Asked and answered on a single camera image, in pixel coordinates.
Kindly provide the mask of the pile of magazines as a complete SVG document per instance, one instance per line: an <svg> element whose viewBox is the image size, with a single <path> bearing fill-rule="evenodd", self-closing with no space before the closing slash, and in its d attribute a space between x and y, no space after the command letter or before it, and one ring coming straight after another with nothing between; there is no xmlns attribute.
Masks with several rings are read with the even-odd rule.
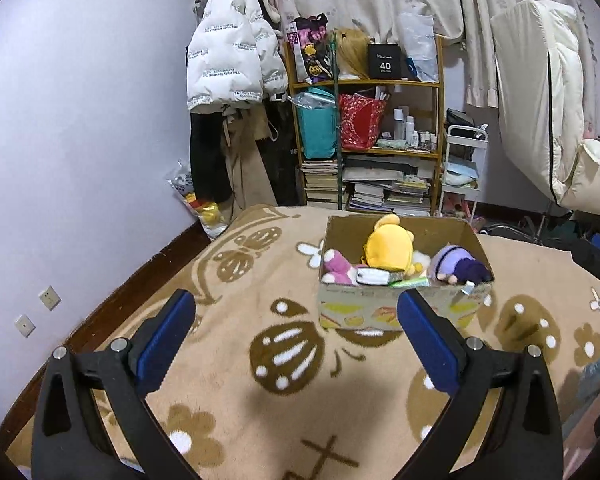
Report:
<svg viewBox="0 0 600 480"><path fill-rule="evenodd" d="M429 217L436 201L431 158L347 154L343 159L343 207L355 212Z"/></svg>

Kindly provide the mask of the green tissue pack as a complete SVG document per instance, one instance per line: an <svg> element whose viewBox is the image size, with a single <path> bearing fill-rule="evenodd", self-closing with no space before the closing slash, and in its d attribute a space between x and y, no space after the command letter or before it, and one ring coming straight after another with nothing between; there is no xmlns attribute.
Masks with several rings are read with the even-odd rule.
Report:
<svg viewBox="0 0 600 480"><path fill-rule="evenodd" d="M391 284L392 288L410 289L419 287L429 287L430 281L426 276L419 278L409 278L408 280L397 281Z"/></svg>

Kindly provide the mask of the pink plush toy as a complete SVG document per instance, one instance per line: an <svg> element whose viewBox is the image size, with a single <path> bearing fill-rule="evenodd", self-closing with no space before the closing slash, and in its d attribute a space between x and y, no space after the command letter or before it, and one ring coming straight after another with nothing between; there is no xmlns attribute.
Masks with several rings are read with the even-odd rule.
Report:
<svg viewBox="0 0 600 480"><path fill-rule="evenodd" d="M337 249L329 249L323 255L323 275L321 282L324 284L358 286L358 269L365 268L365 264L352 264L343 257Z"/></svg>

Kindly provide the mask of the purple haired plush doll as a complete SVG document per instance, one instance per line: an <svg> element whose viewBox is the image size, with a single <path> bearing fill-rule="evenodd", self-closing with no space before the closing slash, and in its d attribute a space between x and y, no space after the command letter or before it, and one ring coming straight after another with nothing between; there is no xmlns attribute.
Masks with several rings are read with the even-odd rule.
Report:
<svg viewBox="0 0 600 480"><path fill-rule="evenodd" d="M430 280L449 285L479 285L493 281L491 271L484 263L460 245L447 244L431 258L427 276Z"/></svg>

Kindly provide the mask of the red gift bag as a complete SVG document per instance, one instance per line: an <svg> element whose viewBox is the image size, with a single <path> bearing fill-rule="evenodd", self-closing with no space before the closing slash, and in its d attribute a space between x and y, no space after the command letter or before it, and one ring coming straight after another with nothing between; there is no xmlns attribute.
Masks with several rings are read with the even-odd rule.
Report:
<svg viewBox="0 0 600 480"><path fill-rule="evenodd" d="M368 96L340 94L340 140L345 150L364 151L372 148L380 133L380 123L387 102Z"/></svg>

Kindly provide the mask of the white plastic bag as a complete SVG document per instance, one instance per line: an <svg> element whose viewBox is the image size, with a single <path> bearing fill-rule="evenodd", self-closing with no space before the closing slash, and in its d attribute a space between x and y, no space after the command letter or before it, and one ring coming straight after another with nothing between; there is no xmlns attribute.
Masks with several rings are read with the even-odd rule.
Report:
<svg viewBox="0 0 600 480"><path fill-rule="evenodd" d="M438 50L434 17L429 14L402 12L398 18L399 35L407 65L422 82L438 82Z"/></svg>

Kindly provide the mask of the open cardboard box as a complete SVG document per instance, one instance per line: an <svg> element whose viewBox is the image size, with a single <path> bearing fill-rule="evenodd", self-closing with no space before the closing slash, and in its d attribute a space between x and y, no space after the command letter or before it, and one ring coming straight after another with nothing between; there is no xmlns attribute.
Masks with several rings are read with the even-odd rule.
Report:
<svg viewBox="0 0 600 480"><path fill-rule="evenodd" d="M378 214L351 214L328 219L324 252L337 249L352 264L365 264L363 246L372 234ZM447 244L460 245L480 260L491 271L491 266L477 235L469 224L460 219L408 217L400 218L402 226L412 231L414 261L422 265L422 272L413 276L404 274L404 280L427 276L431 258ZM493 281L479 285L449 285L430 281L429 287L410 289L390 286L347 286L321 282L318 290L318 322L328 330L340 330L347 335L356 330L406 330L411 322L424 320L424 305L437 315L448 318L457 327L466 327L475 312L490 296Z"/></svg>

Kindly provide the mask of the yellow plush toy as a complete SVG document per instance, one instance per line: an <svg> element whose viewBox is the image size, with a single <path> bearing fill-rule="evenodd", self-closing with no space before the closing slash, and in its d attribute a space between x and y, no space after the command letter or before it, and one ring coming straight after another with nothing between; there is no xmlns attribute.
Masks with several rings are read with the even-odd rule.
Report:
<svg viewBox="0 0 600 480"><path fill-rule="evenodd" d="M414 233L402 226L396 214L386 214L375 223L363 246L363 262L371 268L402 272L407 276L420 273L422 265L413 257L414 239Z"/></svg>

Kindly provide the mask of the wall socket upper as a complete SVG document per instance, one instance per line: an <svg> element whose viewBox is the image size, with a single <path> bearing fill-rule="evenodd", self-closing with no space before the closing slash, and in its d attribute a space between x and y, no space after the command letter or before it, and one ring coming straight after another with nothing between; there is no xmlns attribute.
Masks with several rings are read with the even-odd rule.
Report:
<svg viewBox="0 0 600 480"><path fill-rule="evenodd" d="M50 311L53 311L61 302L61 298L53 286L47 286L46 289L42 290L42 292L38 294L38 299L42 302L43 306Z"/></svg>

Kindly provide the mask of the wall socket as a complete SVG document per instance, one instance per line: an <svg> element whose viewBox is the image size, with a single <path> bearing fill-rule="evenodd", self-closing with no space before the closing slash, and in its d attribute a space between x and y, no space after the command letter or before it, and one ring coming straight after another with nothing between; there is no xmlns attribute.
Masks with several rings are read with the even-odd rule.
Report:
<svg viewBox="0 0 600 480"><path fill-rule="evenodd" d="M46 289L42 290L42 292L38 294L38 299L42 302L43 306L50 311L53 311L61 302L61 298L53 286L47 286Z"/></svg>
<svg viewBox="0 0 600 480"><path fill-rule="evenodd" d="M25 314L20 314L14 322L16 330L24 337L28 338L35 330L34 323Z"/></svg>

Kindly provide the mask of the beige hanging coat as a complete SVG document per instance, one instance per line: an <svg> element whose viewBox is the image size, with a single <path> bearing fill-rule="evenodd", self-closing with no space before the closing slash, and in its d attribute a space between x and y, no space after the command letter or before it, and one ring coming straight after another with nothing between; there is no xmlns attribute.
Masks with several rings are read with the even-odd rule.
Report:
<svg viewBox="0 0 600 480"><path fill-rule="evenodd" d="M245 210L259 204L276 206L272 184L257 142L271 140L262 104L238 110L223 122L223 153L234 204Z"/></svg>

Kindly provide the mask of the beige patterned plush rug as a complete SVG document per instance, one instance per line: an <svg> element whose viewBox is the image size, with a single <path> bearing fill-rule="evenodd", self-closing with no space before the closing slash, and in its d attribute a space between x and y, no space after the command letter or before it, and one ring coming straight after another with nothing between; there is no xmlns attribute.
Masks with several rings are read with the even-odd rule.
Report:
<svg viewBox="0 0 600 480"><path fill-rule="evenodd" d="M404 330L347 335L318 322L332 216L350 214L244 211L114 338L132 337L177 290L193 295L195 321L146 398L193 479L400 479L449 401ZM600 359L600 280L571 252L477 237L492 292L466 327L452 324L494 350L538 346L562 426L578 380ZM458 468L480 450L499 397L486 397ZM94 398L118 456L136 467L106 393Z"/></svg>

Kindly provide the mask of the wall socket lower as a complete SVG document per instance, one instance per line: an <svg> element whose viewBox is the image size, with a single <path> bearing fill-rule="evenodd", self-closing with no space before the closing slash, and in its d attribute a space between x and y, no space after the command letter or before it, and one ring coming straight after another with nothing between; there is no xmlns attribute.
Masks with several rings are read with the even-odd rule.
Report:
<svg viewBox="0 0 600 480"><path fill-rule="evenodd" d="M34 323L25 314L20 314L14 322L16 330L24 337L28 338L35 330Z"/></svg>

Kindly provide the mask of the wooden bookshelf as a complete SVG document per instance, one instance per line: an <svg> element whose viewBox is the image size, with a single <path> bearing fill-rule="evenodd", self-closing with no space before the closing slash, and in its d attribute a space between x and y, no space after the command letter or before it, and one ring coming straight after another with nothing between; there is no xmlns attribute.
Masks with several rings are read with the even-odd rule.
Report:
<svg viewBox="0 0 600 480"><path fill-rule="evenodd" d="M441 171L441 148L444 119L444 84L439 75L438 82L422 82L414 75L414 70L407 65L407 58L401 49L401 72L399 80L389 79L347 79L341 78L336 55L335 32L329 34L330 59L332 60L332 79L322 80L316 84L298 82L296 68L291 58L291 48L288 41L284 44L284 59L289 76L289 95L291 99L298 93L309 89L323 89L332 93L336 100L336 152L332 158L338 162L338 171L342 179L344 156L347 154L369 155L399 155L421 158L431 158L437 163L434 177L434 192L439 203L439 177ZM345 150L340 140L340 94L355 94L368 96L372 99L387 102L385 114L380 123L380 133L375 145L364 151ZM300 200L307 205L302 190L301 163L307 159L302 152L302 141L297 110L294 107L294 136L296 137L299 166Z"/></svg>

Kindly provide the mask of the blonde wig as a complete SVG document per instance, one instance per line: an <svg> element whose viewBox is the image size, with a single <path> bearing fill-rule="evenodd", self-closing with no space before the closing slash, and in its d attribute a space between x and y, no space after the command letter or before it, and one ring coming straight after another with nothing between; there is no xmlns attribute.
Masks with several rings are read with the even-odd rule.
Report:
<svg viewBox="0 0 600 480"><path fill-rule="evenodd" d="M338 28L335 39L340 77L367 79L370 37L359 29Z"/></svg>

